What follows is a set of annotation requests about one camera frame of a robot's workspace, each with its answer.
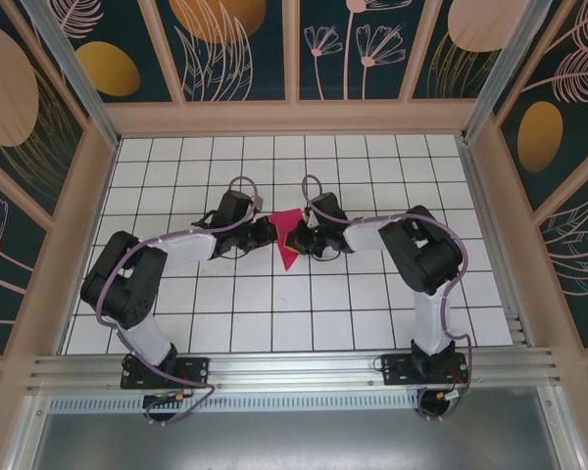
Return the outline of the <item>pink square paper sheet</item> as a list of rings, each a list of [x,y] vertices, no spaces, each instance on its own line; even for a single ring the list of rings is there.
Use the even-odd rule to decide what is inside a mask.
[[[277,247],[285,270],[289,270],[299,253],[285,246],[287,235],[294,230],[298,222],[304,219],[301,209],[274,212],[269,217],[277,231]]]

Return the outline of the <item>grey metal sheet tray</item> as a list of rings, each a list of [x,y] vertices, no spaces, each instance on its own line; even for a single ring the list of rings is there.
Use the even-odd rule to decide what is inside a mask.
[[[427,421],[397,404],[220,408],[169,427],[43,397],[25,412],[12,470],[588,470],[551,387],[481,389]]]

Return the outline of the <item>long aluminium mounting rail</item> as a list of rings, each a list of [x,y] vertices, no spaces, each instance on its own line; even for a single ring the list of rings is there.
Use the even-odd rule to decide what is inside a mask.
[[[220,392],[361,391],[383,388],[380,351],[216,353],[208,382]],[[121,354],[56,355],[34,360],[24,389],[32,395],[118,394]],[[546,348],[477,348],[477,388],[555,386],[561,382]]]

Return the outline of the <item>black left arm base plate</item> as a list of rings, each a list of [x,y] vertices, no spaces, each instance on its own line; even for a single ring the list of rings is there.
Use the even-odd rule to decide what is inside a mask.
[[[183,381],[206,384],[209,374],[209,360],[205,357],[168,359],[163,371]],[[182,387],[181,383],[169,380],[150,370],[132,354],[122,360],[120,387],[123,390],[158,390]]]

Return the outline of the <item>aluminium side rail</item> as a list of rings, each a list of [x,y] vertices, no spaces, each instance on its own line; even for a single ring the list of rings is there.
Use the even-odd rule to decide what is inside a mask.
[[[535,347],[533,331],[526,315],[525,305],[517,286],[503,233],[487,192],[485,180],[481,175],[471,147],[462,136],[456,136],[455,140],[513,342],[516,346]]]

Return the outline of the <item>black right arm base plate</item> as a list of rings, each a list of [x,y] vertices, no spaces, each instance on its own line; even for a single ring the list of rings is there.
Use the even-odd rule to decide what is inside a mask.
[[[379,369],[386,386],[452,385],[455,378],[465,383],[468,378],[466,357],[454,352],[443,359],[425,377],[414,365],[409,353],[387,353],[378,357],[375,367]]]

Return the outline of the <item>aluminium corner post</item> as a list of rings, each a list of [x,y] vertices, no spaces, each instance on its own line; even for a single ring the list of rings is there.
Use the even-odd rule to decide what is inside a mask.
[[[544,22],[553,0],[526,0],[514,24],[504,47],[476,101],[466,119],[461,131],[462,142],[469,146],[483,127],[491,114],[496,102],[511,80],[518,64],[529,48],[533,37]]]
[[[102,20],[101,0],[19,1],[106,143],[116,150],[119,135],[70,42],[84,39]]]

